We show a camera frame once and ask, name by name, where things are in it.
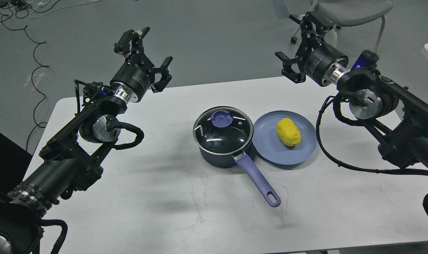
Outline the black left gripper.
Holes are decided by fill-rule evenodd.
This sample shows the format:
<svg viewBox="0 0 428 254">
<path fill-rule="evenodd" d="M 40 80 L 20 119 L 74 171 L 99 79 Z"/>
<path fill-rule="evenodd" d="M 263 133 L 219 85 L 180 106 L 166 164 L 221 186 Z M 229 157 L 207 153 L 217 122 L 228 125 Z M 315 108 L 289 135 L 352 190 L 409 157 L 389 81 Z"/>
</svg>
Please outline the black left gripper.
<svg viewBox="0 0 428 254">
<path fill-rule="evenodd" d="M 125 31 L 114 44 L 114 52 L 122 55 L 125 62 L 111 79 L 110 86 L 113 89 L 125 86 L 130 93 L 130 102 L 133 103 L 140 102 L 149 87 L 153 93 L 162 92 L 172 79 L 168 70 L 173 61 L 172 56 L 164 59 L 159 68 L 155 68 L 144 53 L 143 39 L 149 31 L 150 27 L 139 31 Z M 159 81 L 155 81 L 156 74 L 161 75 Z"/>
</svg>

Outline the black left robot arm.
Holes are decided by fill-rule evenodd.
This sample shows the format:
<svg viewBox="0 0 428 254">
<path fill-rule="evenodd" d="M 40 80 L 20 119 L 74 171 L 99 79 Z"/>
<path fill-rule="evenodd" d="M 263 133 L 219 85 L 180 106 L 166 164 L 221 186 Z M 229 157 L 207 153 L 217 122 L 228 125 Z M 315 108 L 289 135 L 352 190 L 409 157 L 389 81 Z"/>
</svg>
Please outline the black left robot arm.
<svg viewBox="0 0 428 254">
<path fill-rule="evenodd" d="M 145 55 L 143 39 L 150 27 L 128 30 L 114 44 L 114 52 L 125 62 L 111 79 L 86 83 L 74 80 L 75 91 L 83 85 L 83 100 L 77 95 L 77 112 L 41 149 L 43 164 L 7 194 L 0 194 L 0 254 L 38 254 L 44 228 L 60 226 L 52 254 L 59 253 L 68 225 L 43 217 L 60 198 L 67 200 L 75 191 L 86 191 L 103 173 L 101 163 L 111 150 L 138 146 L 144 132 L 117 119 L 128 103 L 140 102 L 148 89 L 164 90 L 172 76 L 167 57 L 155 67 Z"/>
</svg>

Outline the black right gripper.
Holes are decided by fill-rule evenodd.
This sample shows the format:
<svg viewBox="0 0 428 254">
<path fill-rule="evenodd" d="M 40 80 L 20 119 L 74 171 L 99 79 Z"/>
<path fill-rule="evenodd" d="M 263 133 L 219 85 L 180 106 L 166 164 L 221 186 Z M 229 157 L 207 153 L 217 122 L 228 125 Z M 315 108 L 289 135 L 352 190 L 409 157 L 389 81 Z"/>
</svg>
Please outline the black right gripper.
<svg viewBox="0 0 428 254">
<path fill-rule="evenodd" d="M 297 43 L 296 34 L 300 31 L 301 45 L 294 59 L 283 52 L 275 52 L 275 56 L 283 63 L 281 74 L 296 84 L 303 83 L 306 77 L 310 77 L 321 87 L 331 85 L 333 65 L 346 67 L 349 63 L 344 53 L 325 43 L 324 37 L 328 31 L 333 30 L 334 24 L 317 11 L 308 11 L 303 16 L 290 14 L 289 19 L 299 25 L 290 42 Z M 292 68 L 295 64 L 299 72 Z"/>
</svg>

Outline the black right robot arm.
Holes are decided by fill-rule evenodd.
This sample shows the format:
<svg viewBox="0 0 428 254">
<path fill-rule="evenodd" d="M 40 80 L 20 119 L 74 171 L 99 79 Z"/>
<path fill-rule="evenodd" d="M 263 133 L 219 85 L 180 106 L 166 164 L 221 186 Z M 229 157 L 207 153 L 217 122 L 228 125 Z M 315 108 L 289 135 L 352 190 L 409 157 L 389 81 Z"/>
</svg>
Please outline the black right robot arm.
<svg viewBox="0 0 428 254">
<path fill-rule="evenodd" d="M 318 12 L 298 19 L 301 45 L 294 58 L 282 52 L 282 74 L 291 87 L 285 104 L 315 120 L 314 143 L 328 158 L 316 169 L 320 204 L 329 220 L 355 231 L 428 232 L 428 104 L 384 77 L 378 56 L 364 51 L 354 67 L 324 41 L 333 25 Z"/>
</svg>

